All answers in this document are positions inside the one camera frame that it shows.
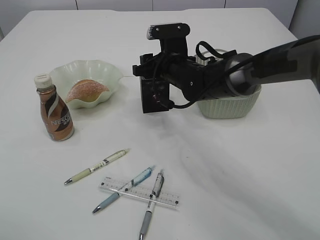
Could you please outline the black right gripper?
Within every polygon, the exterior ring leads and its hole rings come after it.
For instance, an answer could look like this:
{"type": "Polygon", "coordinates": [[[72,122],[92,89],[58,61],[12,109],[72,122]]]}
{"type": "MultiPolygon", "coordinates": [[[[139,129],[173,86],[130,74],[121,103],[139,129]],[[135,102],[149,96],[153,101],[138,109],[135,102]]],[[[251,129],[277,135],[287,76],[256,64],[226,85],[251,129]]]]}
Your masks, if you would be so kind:
{"type": "Polygon", "coordinates": [[[230,96],[225,74],[227,62],[211,58],[207,65],[202,65],[194,57],[150,53],[140,56],[140,65],[133,65],[132,73],[136,77],[152,78],[153,85],[161,77],[180,89],[187,101],[197,102],[230,96]]]}

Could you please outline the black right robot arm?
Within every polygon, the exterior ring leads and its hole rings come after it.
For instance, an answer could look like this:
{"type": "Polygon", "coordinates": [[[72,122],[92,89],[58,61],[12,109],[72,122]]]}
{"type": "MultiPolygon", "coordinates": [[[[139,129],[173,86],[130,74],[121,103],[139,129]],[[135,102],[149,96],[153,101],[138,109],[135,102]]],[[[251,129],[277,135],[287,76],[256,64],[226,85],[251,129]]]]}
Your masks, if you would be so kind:
{"type": "Polygon", "coordinates": [[[273,47],[256,55],[231,50],[218,53],[202,41],[212,57],[201,53],[207,65],[178,53],[159,53],[132,67],[133,75],[160,78],[182,91],[184,108],[202,100],[252,95],[265,84],[297,80],[319,80],[320,37],[312,35],[273,47]]]}

